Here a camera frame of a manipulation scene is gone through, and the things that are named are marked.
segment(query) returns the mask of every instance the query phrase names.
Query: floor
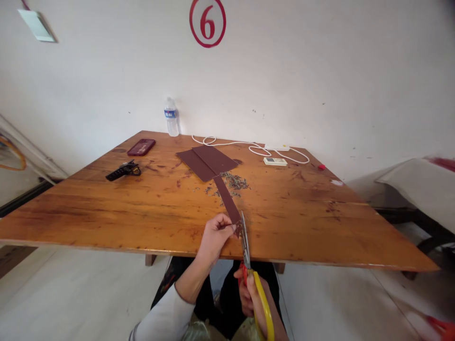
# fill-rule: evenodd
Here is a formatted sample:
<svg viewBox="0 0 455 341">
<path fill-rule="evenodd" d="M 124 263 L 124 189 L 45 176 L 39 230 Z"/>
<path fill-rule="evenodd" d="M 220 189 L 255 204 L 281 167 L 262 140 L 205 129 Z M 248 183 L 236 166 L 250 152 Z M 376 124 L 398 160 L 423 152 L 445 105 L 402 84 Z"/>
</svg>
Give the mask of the floor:
<svg viewBox="0 0 455 341">
<path fill-rule="evenodd" d="M 148 268 L 138 254 L 39 248 L 0 279 L 0 340 L 126 340 L 169 261 L 158 256 Z M 213 269 L 214 289 L 230 264 Z M 291 340 L 439 340 L 423 314 L 455 321 L 454 273 L 444 265 L 411 282 L 399 272 L 287 264 L 278 276 L 284 324 Z"/>
</svg>

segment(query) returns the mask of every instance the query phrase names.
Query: white tablecloth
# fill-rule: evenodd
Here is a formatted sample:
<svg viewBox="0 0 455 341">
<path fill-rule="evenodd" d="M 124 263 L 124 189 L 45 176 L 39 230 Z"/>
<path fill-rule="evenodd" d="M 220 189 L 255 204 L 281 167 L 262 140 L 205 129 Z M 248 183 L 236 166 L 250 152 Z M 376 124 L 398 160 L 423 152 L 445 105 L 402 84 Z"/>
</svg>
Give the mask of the white tablecloth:
<svg viewBox="0 0 455 341">
<path fill-rule="evenodd" d="M 419 210 L 455 233 L 455 172 L 425 159 L 412 159 L 376 181 L 394 187 Z"/>
</svg>

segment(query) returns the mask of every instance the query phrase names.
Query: red phone case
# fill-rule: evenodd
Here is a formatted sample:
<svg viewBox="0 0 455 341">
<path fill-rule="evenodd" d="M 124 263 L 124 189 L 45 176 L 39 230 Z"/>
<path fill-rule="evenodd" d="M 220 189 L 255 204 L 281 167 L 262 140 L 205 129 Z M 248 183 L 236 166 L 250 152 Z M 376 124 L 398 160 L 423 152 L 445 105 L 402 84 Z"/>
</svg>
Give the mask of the red phone case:
<svg viewBox="0 0 455 341">
<path fill-rule="evenodd" d="M 150 149 L 152 149 L 155 143 L 156 141 L 154 139 L 141 139 L 128 151 L 127 155 L 144 156 Z"/>
</svg>

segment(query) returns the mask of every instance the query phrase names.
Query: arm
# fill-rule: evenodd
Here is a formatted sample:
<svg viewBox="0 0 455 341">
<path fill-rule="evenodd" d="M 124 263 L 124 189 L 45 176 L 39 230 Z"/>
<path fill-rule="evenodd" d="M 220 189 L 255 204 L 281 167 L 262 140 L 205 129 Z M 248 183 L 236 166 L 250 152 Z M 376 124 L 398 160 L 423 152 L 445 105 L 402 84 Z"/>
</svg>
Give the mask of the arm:
<svg viewBox="0 0 455 341">
<path fill-rule="evenodd" d="M 216 264 L 235 225 L 224 214 L 207 221 L 198 254 L 163 298 L 133 329 L 130 341 L 180 340 L 190 322 L 202 284 Z"/>
</svg>

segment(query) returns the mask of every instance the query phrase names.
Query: plastic water bottle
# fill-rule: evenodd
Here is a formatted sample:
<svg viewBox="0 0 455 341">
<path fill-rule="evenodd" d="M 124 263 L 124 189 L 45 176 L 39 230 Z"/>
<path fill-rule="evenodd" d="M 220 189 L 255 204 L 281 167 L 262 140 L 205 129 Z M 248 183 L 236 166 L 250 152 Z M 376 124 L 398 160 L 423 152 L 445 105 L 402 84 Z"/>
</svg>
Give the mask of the plastic water bottle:
<svg viewBox="0 0 455 341">
<path fill-rule="evenodd" d="M 170 136 L 179 135 L 179 124 L 177 123 L 175 102 L 172 98 L 168 97 L 164 105 L 164 115 L 167 121 L 167 132 Z"/>
</svg>

